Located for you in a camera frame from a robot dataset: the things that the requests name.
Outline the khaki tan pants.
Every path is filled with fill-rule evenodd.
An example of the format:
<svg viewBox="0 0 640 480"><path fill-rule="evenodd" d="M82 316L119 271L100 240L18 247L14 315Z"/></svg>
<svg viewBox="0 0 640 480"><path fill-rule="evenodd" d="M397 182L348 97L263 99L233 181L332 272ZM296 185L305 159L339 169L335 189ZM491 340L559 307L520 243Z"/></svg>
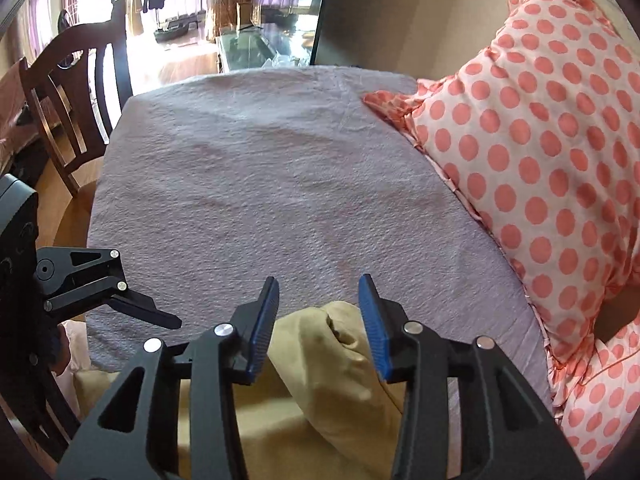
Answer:
<svg viewBox="0 0 640 480"><path fill-rule="evenodd" d="M250 478L390 478L405 387L378 379L353 304L277 320L262 374L233 393Z"/></svg>

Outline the right pink polka-dot pillow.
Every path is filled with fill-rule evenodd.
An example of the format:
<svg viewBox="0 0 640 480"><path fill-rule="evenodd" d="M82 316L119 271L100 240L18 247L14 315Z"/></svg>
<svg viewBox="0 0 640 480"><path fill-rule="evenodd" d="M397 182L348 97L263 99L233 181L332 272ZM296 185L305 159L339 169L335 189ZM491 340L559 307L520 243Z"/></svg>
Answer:
<svg viewBox="0 0 640 480"><path fill-rule="evenodd" d="M639 408L639 320L603 342L588 335L574 353L555 341L548 353L556 423L591 476L612 455Z"/></svg>

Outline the pink polka-dot pillow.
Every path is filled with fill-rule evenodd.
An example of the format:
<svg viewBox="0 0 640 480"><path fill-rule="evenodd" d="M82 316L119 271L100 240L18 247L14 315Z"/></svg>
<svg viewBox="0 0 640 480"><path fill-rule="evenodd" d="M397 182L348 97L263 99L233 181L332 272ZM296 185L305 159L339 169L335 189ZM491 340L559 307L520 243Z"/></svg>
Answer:
<svg viewBox="0 0 640 480"><path fill-rule="evenodd" d="M364 100L480 217L555 359L637 353L637 322L594 334L603 301L639 281L639 60L592 0L511 0L454 74Z"/></svg>
<svg viewBox="0 0 640 480"><path fill-rule="evenodd" d="M639 320L603 342L588 335L574 353L555 341L548 353L556 423L591 476L612 455L639 408Z"/></svg>

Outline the lavender bed sheet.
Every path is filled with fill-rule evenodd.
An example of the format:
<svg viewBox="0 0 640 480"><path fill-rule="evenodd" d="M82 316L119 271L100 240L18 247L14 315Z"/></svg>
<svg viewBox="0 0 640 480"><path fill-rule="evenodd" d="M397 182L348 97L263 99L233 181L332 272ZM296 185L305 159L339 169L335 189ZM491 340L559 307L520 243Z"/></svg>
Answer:
<svg viewBox="0 0 640 480"><path fill-rule="evenodd" d="M494 338L548 400L541 330L520 280L426 158L363 104L373 90L408 94L416 82L277 68L131 98L108 144L88 243L117 249L129 285L182 326L96 309L93 364L113 373L149 338L200 336L268 276L284 318L332 301L357 307L370 274L440 336Z"/></svg>

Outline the dark wooden chair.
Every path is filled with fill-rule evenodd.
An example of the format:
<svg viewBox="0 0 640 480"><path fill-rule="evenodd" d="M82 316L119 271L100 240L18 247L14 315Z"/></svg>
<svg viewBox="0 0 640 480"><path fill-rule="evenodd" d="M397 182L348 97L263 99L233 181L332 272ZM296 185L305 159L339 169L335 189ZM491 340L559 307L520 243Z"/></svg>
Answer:
<svg viewBox="0 0 640 480"><path fill-rule="evenodd" d="M115 0L106 22L70 26L53 38L35 62L24 58L18 70L26 103L50 161L71 196L79 193L74 173L105 154L113 126L104 88L104 58L112 51L118 102L132 97L126 0ZM54 140L41 100L52 104L73 157L66 160Z"/></svg>

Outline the glass tv stand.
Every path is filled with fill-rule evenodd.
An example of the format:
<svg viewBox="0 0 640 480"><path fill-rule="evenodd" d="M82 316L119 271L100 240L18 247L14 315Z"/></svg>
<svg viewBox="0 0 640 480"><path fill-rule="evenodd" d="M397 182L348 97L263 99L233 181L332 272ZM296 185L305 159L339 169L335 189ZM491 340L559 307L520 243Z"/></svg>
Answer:
<svg viewBox="0 0 640 480"><path fill-rule="evenodd" d="M260 70L270 67L308 66L314 31L282 29L273 23L228 28L216 38L218 70Z"/></svg>

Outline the left pink polka-dot pillow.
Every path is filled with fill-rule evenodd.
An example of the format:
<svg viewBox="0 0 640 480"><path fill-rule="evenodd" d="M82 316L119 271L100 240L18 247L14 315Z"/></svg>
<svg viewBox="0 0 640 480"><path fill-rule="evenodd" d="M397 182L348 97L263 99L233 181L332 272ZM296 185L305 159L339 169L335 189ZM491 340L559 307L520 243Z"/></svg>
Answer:
<svg viewBox="0 0 640 480"><path fill-rule="evenodd" d="M637 353L637 322L594 334L603 301L639 281L639 60L592 0L511 0L454 74L364 100L480 217L555 359Z"/></svg>

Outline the black flat television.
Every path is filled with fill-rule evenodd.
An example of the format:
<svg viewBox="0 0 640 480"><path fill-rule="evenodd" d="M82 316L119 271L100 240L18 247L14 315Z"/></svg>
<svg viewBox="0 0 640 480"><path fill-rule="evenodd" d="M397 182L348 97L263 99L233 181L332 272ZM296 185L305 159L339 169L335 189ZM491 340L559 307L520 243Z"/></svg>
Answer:
<svg viewBox="0 0 640 480"><path fill-rule="evenodd" d="M266 67L314 65L323 0L254 0L254 29Z"/></svg>

